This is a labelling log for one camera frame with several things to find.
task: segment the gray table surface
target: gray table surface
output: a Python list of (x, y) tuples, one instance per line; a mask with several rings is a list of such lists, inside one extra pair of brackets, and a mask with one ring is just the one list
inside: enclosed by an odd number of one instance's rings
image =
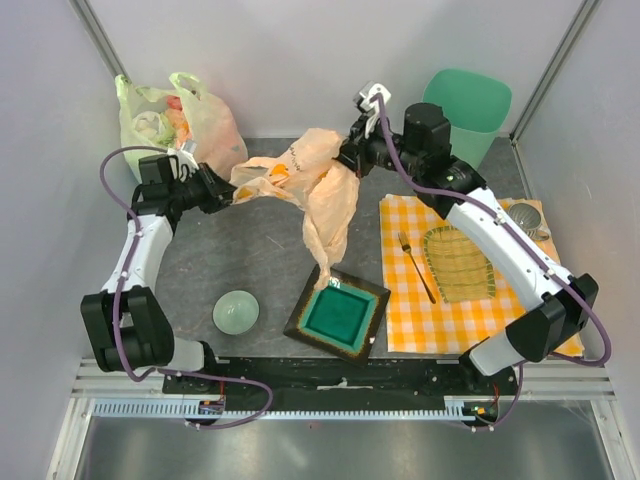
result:
[[(278, 156), (291, 139), (248, 140), (251, 156)], [(498, 198), (524, 197), (522, 179), (505, 138), (498, 138), (480, 173)], [(383, 285), (379, 201), (386, 194), (412, 195), (394, 172), (374, 169), (361, 183), (339, 270)], [(302, 242), (303, 213), (295, 206), (261, 198), (214, 215), (186, 212), (167, 248), (156, 297), (176, 336), (204, 340), (220, 356), (324, 357), (329, 354), (285, 337), (289, 319), (315, 262)], [(231, 290), (251, 292), (260, 304), (256, 325), (229, 336), (213, 324), (215, 302)], [(406, 357), (387, 351), (383, 320), (371, 357)]]

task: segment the green plastic bin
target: green plastic bin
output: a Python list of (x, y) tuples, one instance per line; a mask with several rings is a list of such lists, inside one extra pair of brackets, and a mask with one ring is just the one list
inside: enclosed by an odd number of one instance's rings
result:
[(451, 122), (453, 155), (478, 168), (507, 118), (511, 89), (491, 77), (447, 69), (431, 79), (423, 101), (442, 107)]

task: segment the orange plastic bag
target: orange plastic bag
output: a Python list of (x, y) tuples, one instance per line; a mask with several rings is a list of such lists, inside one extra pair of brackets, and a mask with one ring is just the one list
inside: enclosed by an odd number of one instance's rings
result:
[(280, 157), (254, 157), (231, 171), (234, 203), (277, 197), (304, 210), (302, 239), (320, 265), (316, 289), (327, 286), (330, 267), (344, 256), (358, 202), (360, 180), (334, 160), (342, 141), (337, 132), (311, 128)]

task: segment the bag handle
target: bag handle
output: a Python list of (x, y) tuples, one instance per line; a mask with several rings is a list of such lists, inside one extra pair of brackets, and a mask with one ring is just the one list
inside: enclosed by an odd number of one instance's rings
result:
[(136, 87), (131, 83), (124, 75), (118, 75), (115, 79), (116, 83), (116, 95), (118, 96), (118, 100), (120, 104), (127, 103), (129, 101), (129, 95), (132, 92), (135, 92), (136, 95), (145, 99), (147, 102), (156, 103), (162, 100), (167, 95), (173, 95), (173, 92), (168, 90), (161, 90), (158, 88), (151, 88), (145, 86)]
[(198, 99), (207, 93), (207, 87), (195, 75), (185, 72), (172, 73), (169, 81), (178, 92), (179, 97), (195, 95)]

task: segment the yellow checkered cloth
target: yellow checkered cloth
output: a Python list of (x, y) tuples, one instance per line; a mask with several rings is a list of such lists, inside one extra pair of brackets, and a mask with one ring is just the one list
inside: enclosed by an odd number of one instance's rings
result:
[[(513, 199), (500, 201), (505, 210), (515, 202)], [(542, 212), (539, 201), (526, 202)], [(382, 272), (384, 284), (391, 290), (387, 305), (387, 335), (391, 352), (461, 353), (525, 313), (515, 292), (495, 269), (495, 298), (444, 302), (429, 270), (423, 244), (429, 230), (448, 224), (417, 197), (387, 195), (380, 202)], [(411, 259), (402, 251), (398, 241), (400, 230), (409, 237), (418, 268), (436, 296), (435, 305), (429, 301)], [(552, 240), (538, 242), (538, 246), (558, 261)], [(580, 356), (582, 351), (577, 335), (558, 349), (558, 352), (571, 356)]]

